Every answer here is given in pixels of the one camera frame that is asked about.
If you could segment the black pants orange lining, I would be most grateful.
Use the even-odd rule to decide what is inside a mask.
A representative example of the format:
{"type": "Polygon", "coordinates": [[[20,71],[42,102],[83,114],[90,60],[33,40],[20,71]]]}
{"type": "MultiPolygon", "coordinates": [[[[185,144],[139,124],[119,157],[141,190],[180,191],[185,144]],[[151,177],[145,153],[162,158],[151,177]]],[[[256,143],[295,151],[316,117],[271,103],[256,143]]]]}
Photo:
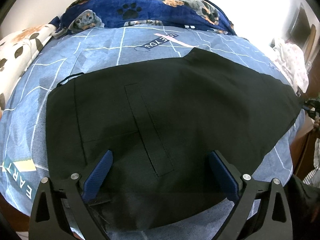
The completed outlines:
{"type": "Polygon", "coordinates": [[[168,225],[223,200],[214,150],[253,173],[302,104],[280,80],[197,48],[80,74],[48,95],[49,175],[61,190],[78,173],[108,230],[168,225]]]}

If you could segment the blue grid bed sheet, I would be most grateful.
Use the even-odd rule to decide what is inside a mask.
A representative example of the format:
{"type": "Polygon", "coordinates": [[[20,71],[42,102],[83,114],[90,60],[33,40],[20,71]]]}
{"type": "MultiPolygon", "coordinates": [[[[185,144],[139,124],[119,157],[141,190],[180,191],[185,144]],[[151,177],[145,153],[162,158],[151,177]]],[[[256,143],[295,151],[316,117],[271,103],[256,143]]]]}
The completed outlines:
{"type": "MultiPolygon", "coordinates": [[[[92,28],[74,35],[51,39],[18,82],[1,118],[1,194],[25,215],[31,214],[35,192],[48,176],[45,117],[47,96],[58,82],[79,72],[138,61],[182,57],[191,48],[156,38],[169,35],[190,46],[211,51],[257,72],[287,79],[276,66],[244,38],[174,27],[135,26],[116,29],[92,28]]],[[[277,177],[285,185],[293,165],[289,144],[305,121],[300,114],[295,124],[277,142],[253,173],[257,180],[277,177]]],[[[231,211],[224,200],[182,222],[142,232],[108,233],[110,239],[211,239],[231,211]]]]}

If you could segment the white pink patterned cloth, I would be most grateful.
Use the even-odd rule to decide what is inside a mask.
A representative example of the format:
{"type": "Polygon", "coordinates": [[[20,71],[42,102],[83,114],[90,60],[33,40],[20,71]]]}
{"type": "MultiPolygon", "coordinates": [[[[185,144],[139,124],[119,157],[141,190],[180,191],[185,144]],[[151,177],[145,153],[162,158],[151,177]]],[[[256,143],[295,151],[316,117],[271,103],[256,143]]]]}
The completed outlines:
{"type": "Polygon", "coordinates": [[[304,53],[294,43],[274,39],[271,43],[273,54],[271,60],[285,76],[295,92],[305,93],[309,86],[308,72],[305,66],[304,53]]]}

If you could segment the white floral pillow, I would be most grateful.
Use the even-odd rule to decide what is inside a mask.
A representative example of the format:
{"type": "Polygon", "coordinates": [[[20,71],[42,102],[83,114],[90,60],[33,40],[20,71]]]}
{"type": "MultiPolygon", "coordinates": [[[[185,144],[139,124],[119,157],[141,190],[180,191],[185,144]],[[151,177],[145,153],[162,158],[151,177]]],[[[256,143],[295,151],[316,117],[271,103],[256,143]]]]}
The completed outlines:
{"type": "Polygon", "coordinates": [[[11,33],[1,40],[1,110],[5,109],[18,81],[55,31],[54,25],[44,24],[11,33]]]}

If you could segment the navy dog print blanket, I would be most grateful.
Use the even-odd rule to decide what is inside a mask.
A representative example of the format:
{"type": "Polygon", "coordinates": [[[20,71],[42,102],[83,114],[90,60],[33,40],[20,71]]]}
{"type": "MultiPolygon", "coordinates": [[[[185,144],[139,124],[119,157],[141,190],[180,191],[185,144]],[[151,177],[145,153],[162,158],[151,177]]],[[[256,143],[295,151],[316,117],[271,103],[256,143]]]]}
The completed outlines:
{"type": "Polygon", "coordinates": [[[209,0],[77,0],[55,18],[54,37],[90,28],[159,25],[235,35],[232,22],[209,0]]]}

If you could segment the dark wooden door frame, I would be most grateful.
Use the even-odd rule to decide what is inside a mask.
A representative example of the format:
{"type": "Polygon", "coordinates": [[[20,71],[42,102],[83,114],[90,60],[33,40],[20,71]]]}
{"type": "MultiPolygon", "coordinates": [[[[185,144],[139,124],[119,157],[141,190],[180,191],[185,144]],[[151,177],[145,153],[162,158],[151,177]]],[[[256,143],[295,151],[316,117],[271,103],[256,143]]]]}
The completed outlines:
{"type": "Polygon", "coordinates": [[[300,4],[289,30],[289,41],[296,44],[303,51],[305,63],[308,62],[311,55],[316,32],[316,26],[309,23],[306,11],[303,5],[300,4]]]}

